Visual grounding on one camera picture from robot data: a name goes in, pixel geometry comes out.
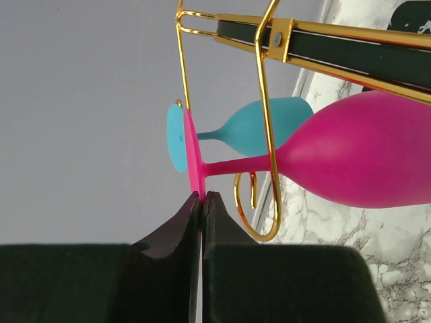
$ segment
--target silver screw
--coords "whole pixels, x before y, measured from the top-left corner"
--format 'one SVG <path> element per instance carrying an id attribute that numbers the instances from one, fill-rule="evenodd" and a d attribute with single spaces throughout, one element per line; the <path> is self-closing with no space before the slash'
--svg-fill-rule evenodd
<path id="1" fill-rule="evenodd" d="M 274 35 L 274 39 L 273 39 L 273 45 L 275 47 L 278 47 L 281 45 L 281 40 L 283 39 L 283 35 L 281 34 L 281 32 L 278 32 L 277 34 Z"/>

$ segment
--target gray wall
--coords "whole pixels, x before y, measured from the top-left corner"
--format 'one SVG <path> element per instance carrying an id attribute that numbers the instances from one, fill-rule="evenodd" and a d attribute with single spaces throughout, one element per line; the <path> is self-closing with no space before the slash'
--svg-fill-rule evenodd
<path id="1" fill-rule="evenodd" d="M 245 15 L 267 5 L 185 2 Z M 317 20 L 322 4 L 282 1 L 277 16 Z M 175 0 L 0 2 L 0 244 L 134 242 L 189 196 L 165 140 L 167 108 L 183 98 L 175 10 Z M 252 54 L 184 39 L 198 131 L 259 99 Z M 299 70 L 277 62 L 267 70 L 271 96 L 289 96 Z M 202 152 L 207 162 L 239 157 L 221 143 L 203 143 Z M 232 183 L 220 176 L 207 188 L 238 219 Z"/>

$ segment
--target marble countertop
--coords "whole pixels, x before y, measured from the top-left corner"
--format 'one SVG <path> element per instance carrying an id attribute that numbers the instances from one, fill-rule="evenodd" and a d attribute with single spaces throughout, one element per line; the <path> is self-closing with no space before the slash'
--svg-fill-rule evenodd
<path id="1" fill-rule="evenodd" d="M 405 1 L 334 1 L 327 23 L 386 29 Z M 315 73 L 304 97 L 313 110 L 362 91 L 362 86 Z M 364 257 L 389 322 L 431 322 L 431 205 L 358 209 L 321 199 L 281 177 L 284 220 L 278 244 L 352 246 Z M 273 205 L 261 232 L 272 225 Z"/>

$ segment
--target gold frame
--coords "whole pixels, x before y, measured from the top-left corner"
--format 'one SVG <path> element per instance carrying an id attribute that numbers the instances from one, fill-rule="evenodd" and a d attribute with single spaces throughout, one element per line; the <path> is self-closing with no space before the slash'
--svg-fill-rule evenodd
<path id="1" fill-rule="evenodd" d="M 262 17 L 249 16 L 249 15 L 232 15 L 226 13 L 212 14 L 199 11 L 191 11 L 183 9 L 183 1 L 178 0 L 178 7 L 176 11 L 176 34 L 178 38 L 178 49 L 180 54 L 181 71 L 183 75 L 183 87 L 186 100 L 186 108 L 191 111 L 190 98 L 189 98 L 189 88 L 187 83 L 187 70 L 185 65 L 185 56 L 183 49 L 182 32 L 196 34 L 200 36 L 212 37 L 216 42 L 238 48 L 240 50 L 245 50 L 252 52 L 256 56 L 257 62 L 257 73 L 259 77 L 259 88 L 261 92 L 261 101 L 263 105 L 263 115 L 265 118 L 265 134 L 267 138 L 267 149 L 268 155 L 271 160 L 271 184 L 274 196 L 274 220 L 273 225 L 269 232 L 265 235 L 256 232 L 251 225 L 248 223 L 242 205 L 240 202 L 240 179 L 241 174 L 237 174 L 234 179 L 234 196 L 236 202 L 236 208 L 240 218 L 242 219 L 247 231 L 254 237 L 254 239 L 262 242 L 268 242 L 272 240 L 278 233 L 281 225 L 281 194 L 279 187 L 279 174 L 277 171 L 277 160 L 275 156 L 275 143 L 273 136 L 273 126 L 271 118 L 271 107 L 269 105 L 269 96 L 267 89 L 267 80 L 265 74 L 264 59 L 274 59 L 283 63 L 290 63 L 303 67 L 305 69 L 310 69 L 320 73 L 324 73 L 330 76 L 338 77 L 347 81 L 353 81 L 364 85 L 366 87 L 371 87 L 373 89 L 378 89 L 380 91 L 389 92 L 398 96 L 403 96 L 409 98 L 410 100 L 419 101 L 425 104 L 431 105 L 431 93 L 422 89 L 414 89 L 408 85 L 402 86 L 390 81 L 383 81 L 378 79 L 373 79 L 367 75 L 361 75 L 346 69 L 328 66 L 323 63 L 309 61 L 299 57 L 290 57 L 288 55 L 288 48 L 290 43 L 290 38 L 292 32 L 300 30 L 303 32 L 312 32 L 315 34 L 324 34 L 328 36 L 336 36 L 342 38 L 353 38 L 358 41 L 372 41 L 388 44 L 404 44 L 420 49 L 431 50 L 431 37 L 424 34 L 412 34 L 409 32 L 395 32 L 388 30 L 373 30 L 368 28 L 357 28 L 349 26 L 338 26 L 331 24 L 322 24 L 314 22 L 302 22 L 289 18 L 273 18 L 273 14 L 277 9 L 279 0 L 271 0 L 264 15 Z M 211 20 L 224 20 L 232 22 L 240 22 L 243 24 L 254 24 L 257 25 L 257 30 L 255 34 L 254 44 L 245 44 L 234 39 L 219 36 L 215 32 L 196 30 L 191 28 L 186 28 L 182 25 L 182 18 L 185 16 L 200 17 L 204 19 Z M 262 39 L 263 31 L 266 26 L 271 25 L 271 35 L 269 48 L 267 50 L 262 49 Z M 281 42 L 274 45 L 273 38 L 275 35 L 281 35 Z M 182 106 L 181 101 L 178 99 L 177 104 Z M 256 187 L 257 179 L 255 173 L 250 173 L 251 177 L 251 207 L 256 207 Z"/>

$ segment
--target teal wine glass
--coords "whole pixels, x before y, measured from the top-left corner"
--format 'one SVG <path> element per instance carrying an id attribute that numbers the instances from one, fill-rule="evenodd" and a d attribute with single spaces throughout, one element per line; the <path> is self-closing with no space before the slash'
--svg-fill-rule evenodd
<path id="1" fill-rule="evenodd" d="M 269 100 L 275 148 L 279 148 L 292 133 L 313 115 L 312 108 L 302 98 L 273 98 Z M 219 129 L 199 133 L 199 140 L 223 141 L 233 150 L 247 157 L 267 154 L 267 140 L 262 102 L 254 101 L 235 112 Z M 187 170 L 184 139 L 183 109 L 171 105 L 167 120 L 168 150 L 178 172 Z"/>

